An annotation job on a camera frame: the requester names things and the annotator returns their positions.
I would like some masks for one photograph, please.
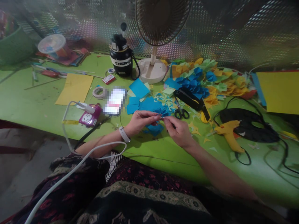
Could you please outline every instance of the green table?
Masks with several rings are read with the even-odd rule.
[[[46,63],[46,66],[65,68],[54,63]],[[11,73],[16,67],[17,66],[1,67],[0,80]],[[112,67],[110,57],[103,56],[97,58],[95,54],[92,54],[88,56],[78,68],[71,67],[69,69],[96,72],[95,75],[104,76],[105,71],[110,67]],[[38,77],[39,83],[52,79],[42,75]],[[109,88],[113,86],[128,87],[132,83],[132,80],[129,78],[116,78],[116,81],[108,86]],[[24,90],[32,85],[32,69],[30,66],[23,68],[0,84],[0,119],[63,135],[61,120],[66,106],[55,105],[54,103],[60,95],[64,83],[65,79],[60,79],[42,86]],[[100,78],[94,78],[91,84],[92,88],[88,92],[85,103],[104,104],[102,100],[97,100],[92,97],[92,90],[96,85],[104,86]],[[154,92],[160,91],[163,88],[162,85],[162,82],[154,84]],[[227,101],[221,102],[220,105],[210,110],[211,115],[214,116],[217,111],[223,109],[226,103]],[[233,101],[230,107],[241,107],[254,111],[250,105],[240,100]],[[71,106],[67,118],[70,120],[78,120],[82,113],[81,110]],[[125,126],[130,121],[130,118],[131,115],[127,115],[126,111],[123,111],[120,117],[110,119],[86,140],[88,141],[114,131],[117,124],[119,126]],[[295,133],[294,130],[276,115],[264,113],[264,118],[266,122],[274,126],[276,131],[285,130]],[[223,136],[214,134],[209,137],[212,142],[203,143],[204,136],[210,132],[211,126],[210,124],[202,123],[197,118],[195,118],[193,122],[198,126],[199,132],[202,135],[194,135],[193,137],[211,155],[250,184],[260,198],[283,206],[299,208],[299,175],[280,167],[284,154],[284,149],[281,144],[279,144],[280,147],[278,151],[272,151],[269,148],[270,145],[276,145],[277,143],[258,143],[259,149],[252,149],[248,146],[248,144],[252,144],[252,142],[238,138],[238,143],[248,151],[252,159],[252,164],[245,166],[235,159],[234,153]],[[88,131],[85,126],[81,125],[67,125],[66,130],[69,138],[77,140]],[[298,143],[292,140],[286,141],[290,148],[287,165],[295,169],[295,164],[297,164],[298,167],[299,160]],[[166,129],[164,129],[157,138],[154,138],[151,134],[140,133],[128,144],[128,149],[124,155],[150,167],[176,174],[195,182],[208,183],[207,178],[197,162],[173,142],[166,132]],[[240,160],[247,162],[246,155],[241,155]]]

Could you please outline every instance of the smartphone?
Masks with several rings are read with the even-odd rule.
[[[109,115],[120,115],[126,97],[127,89],[114,88],[107,99],[103,113]]]

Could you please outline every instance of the mesh screen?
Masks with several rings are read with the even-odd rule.
[[[120,24],[138,58],[150,57],[152,47],[138,33],[134,0],[20,0],[10,10],[27,33],[63,34],[69,44],[85,39],[90,50],[109,52],[108,43]],[[297,1],[193,0],[185,27],[158,48],[164,59],[212,58],[218,66],[241,71],[266,62],[277,68],[299,66]]]

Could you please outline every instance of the green basket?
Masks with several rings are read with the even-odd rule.
[[[14,33],[0,40],[0,65],[15,64],[36,51],[30,37],[19,27]]]

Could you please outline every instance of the white wristband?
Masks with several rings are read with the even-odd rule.
[[[124,139],[125,143],[129,143],[131,141],[131,139],[127,136],[127,134],[125,133],[124,127],[121,126],[119,129],[119,132],[122,136],[122,138]]]

